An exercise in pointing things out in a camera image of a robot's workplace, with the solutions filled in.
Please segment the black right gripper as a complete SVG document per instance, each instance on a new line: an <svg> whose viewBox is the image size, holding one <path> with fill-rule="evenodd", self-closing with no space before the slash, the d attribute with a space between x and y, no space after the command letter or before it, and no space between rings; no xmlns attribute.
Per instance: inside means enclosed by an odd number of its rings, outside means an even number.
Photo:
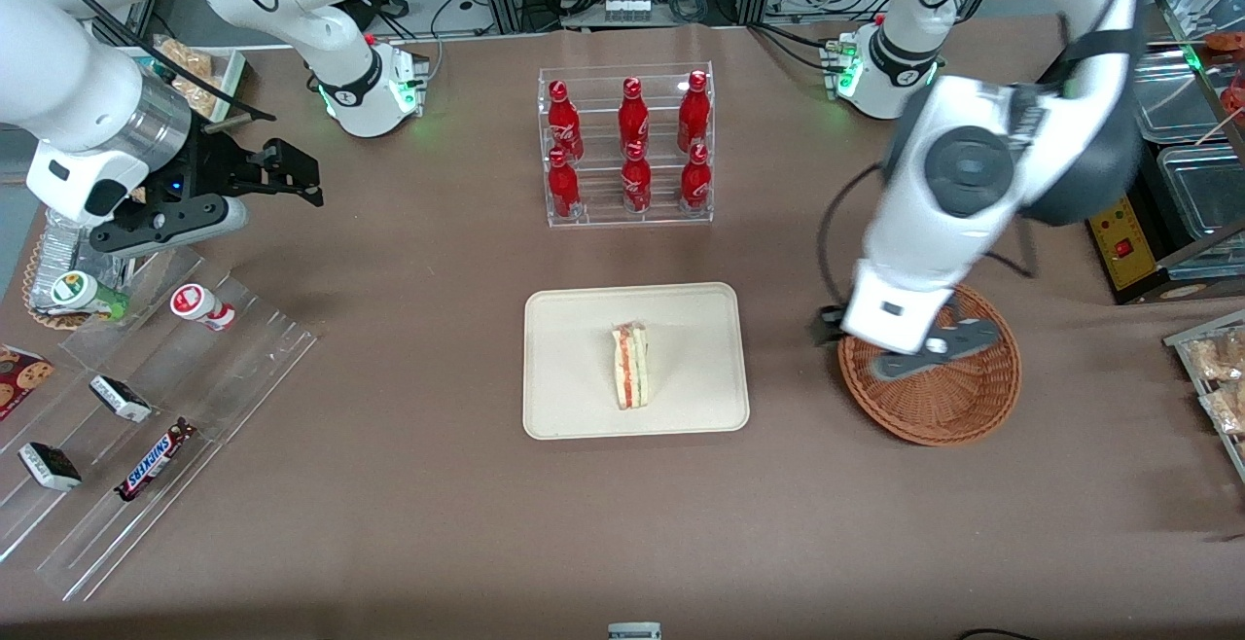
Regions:
<svg viewBox="0 0 1245 640"><path fill-rule="evenodd" d="M279 138L268 139L255 162L253 156L230 134L193 129L173 159L148 176L146 222L215 224L227 218L228 198L238 195L298 195L315 207L325 204L315 157Z"/></svg>

